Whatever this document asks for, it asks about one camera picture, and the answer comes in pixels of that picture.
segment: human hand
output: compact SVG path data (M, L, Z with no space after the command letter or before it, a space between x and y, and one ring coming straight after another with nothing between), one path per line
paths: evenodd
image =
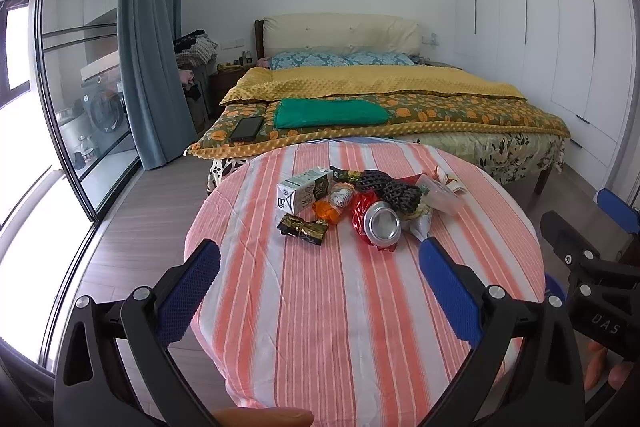
M310 427L314 422L311 411L277 407L275 409L223 409L212 413L223 427Z
M584 375L585 391L593 389L600 381L605 370L607 351L609 350L594 341L589 342L588 349L593 353L593 355L591 355L591 360L589 361L586 374ZM609 385L618 391L625 383L626 377L629 376L633 367L634 365L632 362L621 362L615 365L609 372Z

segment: headboard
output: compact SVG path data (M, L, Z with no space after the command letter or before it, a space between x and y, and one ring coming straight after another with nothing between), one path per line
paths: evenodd
M390 15L288 14L255 22L258 59L284 51L420 53L418 23Z

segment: tablecloth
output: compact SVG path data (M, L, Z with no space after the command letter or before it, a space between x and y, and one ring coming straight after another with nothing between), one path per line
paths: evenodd
M239 406L302 407L326 426L414 427L428 413L469 347L420 273L417 239L405 233L395 252L381 252L344 218L315 247L276 229L275 191L316 166L401 178L437 165L468 193L458 216L434 214L431 232L485 284L542 301L534 227L480 169L420 144L320 142L265 153L210 195L185 245L187 257L203 238L220 246L220 273L191 327ZM501 373L519 347L512 341Z

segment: window frame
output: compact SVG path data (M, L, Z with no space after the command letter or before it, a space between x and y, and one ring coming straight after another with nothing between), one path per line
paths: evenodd
M31 90L31 84L27 80L20 86L11 89L9 85L9 70L6 57L6 24L11 10L24 8L29 5L29 0L5 0L0 2L0 110L20 95Z

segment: bed leg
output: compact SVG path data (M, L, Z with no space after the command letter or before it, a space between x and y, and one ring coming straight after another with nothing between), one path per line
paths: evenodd
M549 167L548 169L540 172L540 176L538 177L538 183L536 183L536 188L533 189L533 193L537 196L542 194L542 191L545 189L546 181L549 179L549 174L551 174L551 169L553 167Z

